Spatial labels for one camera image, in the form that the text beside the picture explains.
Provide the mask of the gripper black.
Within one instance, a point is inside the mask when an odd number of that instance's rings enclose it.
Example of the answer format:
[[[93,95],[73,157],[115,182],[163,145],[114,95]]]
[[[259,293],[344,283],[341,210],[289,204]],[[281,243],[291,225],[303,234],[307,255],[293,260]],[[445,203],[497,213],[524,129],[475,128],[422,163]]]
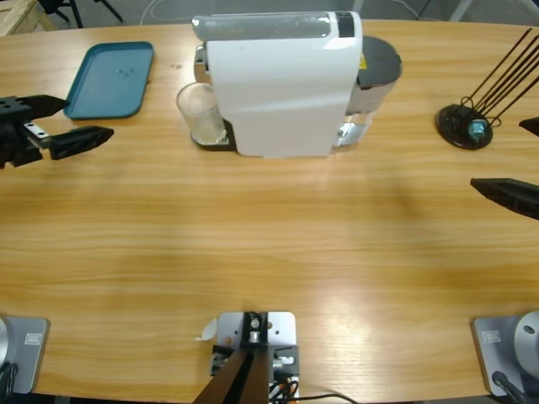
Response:
[[[33,120],[52,116],[68,106],[50,95],[1,98],[1,169],[20,167],[41,160],[41,149],[49,147],[52,160],[61,160],[97,148],[115,133],[101,126],[85,126],[53,136]]]

